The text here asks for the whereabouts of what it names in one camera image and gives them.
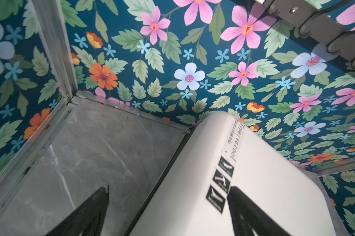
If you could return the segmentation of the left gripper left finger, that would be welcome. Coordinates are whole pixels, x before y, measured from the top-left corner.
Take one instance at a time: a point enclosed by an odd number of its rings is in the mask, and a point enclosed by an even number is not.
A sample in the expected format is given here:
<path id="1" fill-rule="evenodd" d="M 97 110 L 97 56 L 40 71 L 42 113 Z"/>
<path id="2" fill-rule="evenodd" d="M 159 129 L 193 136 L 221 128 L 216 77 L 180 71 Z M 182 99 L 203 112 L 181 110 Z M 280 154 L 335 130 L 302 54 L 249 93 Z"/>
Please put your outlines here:
<path id="1" fill-rule="evenodd" d="M 101 187 L 47 236 L 99 236 L 109 205 L 109 187 Z"/>

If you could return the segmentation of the white hard-shell suitcase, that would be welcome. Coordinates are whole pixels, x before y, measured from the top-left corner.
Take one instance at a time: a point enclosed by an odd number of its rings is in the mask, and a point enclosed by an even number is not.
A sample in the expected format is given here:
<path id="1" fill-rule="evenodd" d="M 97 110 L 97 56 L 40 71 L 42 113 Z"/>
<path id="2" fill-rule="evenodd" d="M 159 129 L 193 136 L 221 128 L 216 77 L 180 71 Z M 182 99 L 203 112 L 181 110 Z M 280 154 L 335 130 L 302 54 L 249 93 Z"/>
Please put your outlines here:
<path id="1" fill-rule="evenodd" d="M 348 235 L 318 176 L 225 112 L 184 138 L 126 235 L 235 236 L 227 202 L 233 186 L 289 236 Z"/>

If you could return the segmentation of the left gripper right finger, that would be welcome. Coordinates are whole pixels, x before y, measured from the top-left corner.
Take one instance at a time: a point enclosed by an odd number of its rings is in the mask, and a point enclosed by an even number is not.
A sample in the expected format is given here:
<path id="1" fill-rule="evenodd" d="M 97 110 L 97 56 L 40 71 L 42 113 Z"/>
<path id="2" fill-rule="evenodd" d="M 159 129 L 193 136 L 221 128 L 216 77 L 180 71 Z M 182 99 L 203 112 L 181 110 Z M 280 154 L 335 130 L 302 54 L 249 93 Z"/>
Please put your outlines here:
<path id="1" fill-rule="evenodd" d="M 233 231 L 236 236 L 288 236 L 238 187 L 230 188 L 227 196 Z"/>

